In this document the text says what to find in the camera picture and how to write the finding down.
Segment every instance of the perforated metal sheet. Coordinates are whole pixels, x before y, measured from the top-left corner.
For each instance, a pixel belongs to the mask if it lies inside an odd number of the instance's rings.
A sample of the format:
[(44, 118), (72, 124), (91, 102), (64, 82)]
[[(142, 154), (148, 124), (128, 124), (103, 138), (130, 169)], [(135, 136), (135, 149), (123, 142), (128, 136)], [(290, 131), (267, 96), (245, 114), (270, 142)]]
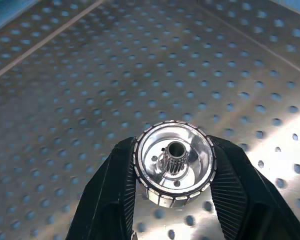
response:
[[(299, 61), (221, 18), (190, 2), (101, 5), (0, 77), (0, 240), (64, 239), (114, 144), (168, 119), (241, 145), (300, 219)], [(134, 229), (223, 239), (209, 191), (179, 210), (138, 192)]]

